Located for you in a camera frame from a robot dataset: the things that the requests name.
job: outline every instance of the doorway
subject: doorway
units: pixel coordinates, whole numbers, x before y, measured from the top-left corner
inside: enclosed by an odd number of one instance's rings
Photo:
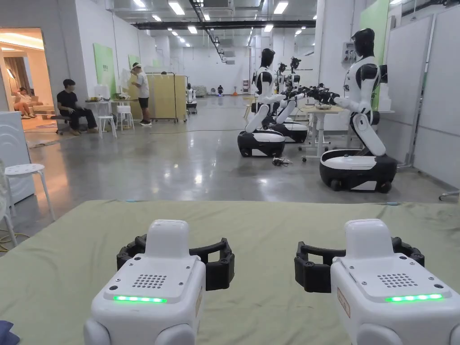
[[[10,111],[25,133],[53,133],[55,107],[41,29],[0,29],[0,69]]]

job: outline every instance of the green led light strip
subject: green led light strip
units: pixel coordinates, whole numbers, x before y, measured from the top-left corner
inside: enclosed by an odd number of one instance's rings
[[[148,297],[133,297],[133,296],[114,296],[115,301],[129,301],[129,302],[152,302],[152,303],[166,303],[167,299],[162,298],[148,298]]]
[[[385,299],[385,302],[427,301],[430,299],[442,299],[442,298],[443,298],[442,295],[434,293],[432,295],[390,297],[390,298]]]

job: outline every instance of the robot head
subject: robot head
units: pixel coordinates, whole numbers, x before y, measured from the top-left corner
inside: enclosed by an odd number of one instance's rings
[[[265,48],[262,51],[262,61],[260,63],[260,66],[262,67],[270,67],[271,64],[273,63],[273,58],[275,57],[275,52],[269,48]]]
[[[356,53],[364,58],[374,56],[374,38],[375,32],[370,28],[356,32],[351,38],[355,43]]]

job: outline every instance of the green poster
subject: green poster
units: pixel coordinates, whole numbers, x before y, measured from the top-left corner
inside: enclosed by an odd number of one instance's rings
[[[131,69],[135,63],[141,63],[141,58],[136,55],[128,55],[128,60],[129,60],[129,69]]]
[[[107,85],[110,94],[116,93],[115,66],[112,48],[94,43],[94,60],[98,84]]]
[[[371,28],[375,32],[374,54],[375,61],[378,65],[383,64],[389,5],[390,0],[377,0],[373,5],[369,6],[361,13],[361,29]],[[375,90],[375,98],[372,102],[372,108],[374,110],[379,107],[379,95],[380,87]]]

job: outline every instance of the black shorts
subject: black shorts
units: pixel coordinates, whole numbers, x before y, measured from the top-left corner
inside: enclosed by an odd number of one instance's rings
[[[139,97],[139,104],[141,105],[141,109],[146,109],[149,107],[149,98],[141,98]]]

